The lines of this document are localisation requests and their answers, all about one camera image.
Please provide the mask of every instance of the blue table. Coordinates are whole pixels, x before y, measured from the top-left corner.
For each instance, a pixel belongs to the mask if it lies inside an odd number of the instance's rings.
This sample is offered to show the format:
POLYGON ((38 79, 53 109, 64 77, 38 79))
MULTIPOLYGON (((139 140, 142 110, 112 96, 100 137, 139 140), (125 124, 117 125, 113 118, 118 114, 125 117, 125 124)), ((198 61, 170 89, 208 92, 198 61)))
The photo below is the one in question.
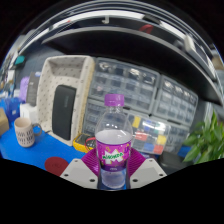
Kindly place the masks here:
POLYGON ((58 156, 70 163, 74 158, 81 159, 85 153, 77 151, 73 146, 67 146, 44 131, 35 137, 35 143, 29 148, 20 146, 16 139, 14 122, 10 123, 10 129, 0 137, 0 153, 4 159, 34 165, 43 170, 45 161, 58 156))

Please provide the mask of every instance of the leaf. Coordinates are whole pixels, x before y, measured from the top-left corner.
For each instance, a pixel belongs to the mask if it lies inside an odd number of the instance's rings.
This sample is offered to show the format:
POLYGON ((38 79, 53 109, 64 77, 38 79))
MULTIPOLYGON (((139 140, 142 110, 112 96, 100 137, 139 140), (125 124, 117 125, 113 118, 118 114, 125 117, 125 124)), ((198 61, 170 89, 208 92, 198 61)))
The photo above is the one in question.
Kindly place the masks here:
POLYGON ((216 126, 217 126, 217 117, 216 117, 215 111, 213 110, 210 130, 213 130, 214 127, 216 126))
POLYGON ((213 159, 218 159, 220 155, 222 155, 224 152, 224 142, 216 142, 214 144, 214 150, 213 150, 213 159))
POLYGON ((209 130, 204 132, 204 137, 206 139, 206 141, 208 141, 209 143, 212 141, 212 136, 209 130))
POLYGON ((220 130, 222 132, 222 137, 223 137, 223 124, 222 123, 220 124, 220 130))
POLYGON ((203 131, 202 130, 201 131, 194 131, 193 133, 194 133, 194 135, 199 135, 200 136, 200 135, 203 134, 203 131))
POLYGON ((205 122, 204 121, 201 121, 201 122, 198 122, 195 126, 195 129, 198 129, 200 127, 204 127, 205 126, 205 122))
POLYGON ((216 142, 217 142, 217 138, 216 138, 215 133, 213 131, 213 132, 211 132, 211 143, 215 144, 216 142))
POLYGON ((221 126, 216 126, 214 127, 214 134, 216 138, 221 141, 222 140, 222 127, 221 126))
POLYGON ((194 145, 191 150, 187 153, 183 162, 189 162, 195 159, 200 153, 200 148, 197 145, 194 145))
POLYGON ((210 121, 209 121, 209 119, 207 117, 206 120, 205 120, 205 128, 204 128, 204 131, 209 130, 209 127, 210 127, 210 121))
POLYGON ((208 149, 202 153, 201 157, 198 159, 198 161, 195 164, 211 161, 210 155, 212 150, 213 150, 213 146, 210 145, 208 149))
POLYGON ((198 137, 197 135, 189 135, 189 137, 187 139, 185 139, 185 141, 183 142, 183 145, 186 145, 186 146, 192 146, 194 145, 198 140, 198 137))

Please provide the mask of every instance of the white container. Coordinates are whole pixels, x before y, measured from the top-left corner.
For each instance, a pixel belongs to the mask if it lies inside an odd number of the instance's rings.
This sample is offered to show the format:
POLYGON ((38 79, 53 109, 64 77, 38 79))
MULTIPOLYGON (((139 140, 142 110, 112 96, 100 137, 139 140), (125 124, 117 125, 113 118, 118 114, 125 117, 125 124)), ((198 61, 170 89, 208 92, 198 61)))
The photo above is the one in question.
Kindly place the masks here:
POLYGON ((19 97, 19 93, 20 93, 20 90, 19 89, 15 89, 14 93, 13 93, 13 97, 19 97))
POLYGON ((0 94, 0 99, 6 98, 6 96, 7 96, 6 92, 3 92, 0 94))
POLYGON ((38 123, 37 106, 33 107, 30 104, 20 104, 20 117, 29 118, 31 122, 38 123))
POLYGON ((8 70, 8 77, 7 77, 7 82, 10 80, 14 80, 15 77, 15 70, 8 70))

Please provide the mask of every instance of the water bottle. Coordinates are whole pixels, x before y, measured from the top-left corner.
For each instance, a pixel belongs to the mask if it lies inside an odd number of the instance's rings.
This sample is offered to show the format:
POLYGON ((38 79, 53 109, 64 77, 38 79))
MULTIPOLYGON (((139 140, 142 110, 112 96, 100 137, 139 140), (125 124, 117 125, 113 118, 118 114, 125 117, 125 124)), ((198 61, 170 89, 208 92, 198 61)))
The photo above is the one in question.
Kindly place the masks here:
POLYGON ((126 161, 130 155, 132 126, 123 113, 124 95, 106 94, 106 112, 95 128, 96 151, 102 183, 109 189, 125 185, 126 161))

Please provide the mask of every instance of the pink label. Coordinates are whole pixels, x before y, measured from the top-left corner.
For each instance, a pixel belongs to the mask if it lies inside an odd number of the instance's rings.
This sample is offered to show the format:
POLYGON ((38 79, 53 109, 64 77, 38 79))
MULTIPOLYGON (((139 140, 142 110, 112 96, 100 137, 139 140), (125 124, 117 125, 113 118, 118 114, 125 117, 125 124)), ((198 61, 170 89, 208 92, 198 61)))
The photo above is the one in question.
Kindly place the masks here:
POLYGON ((117 172, 126 168, 131 141, 122 145, 108 145, 96 140, 96 149, 101 167, 106 171, 117 172))

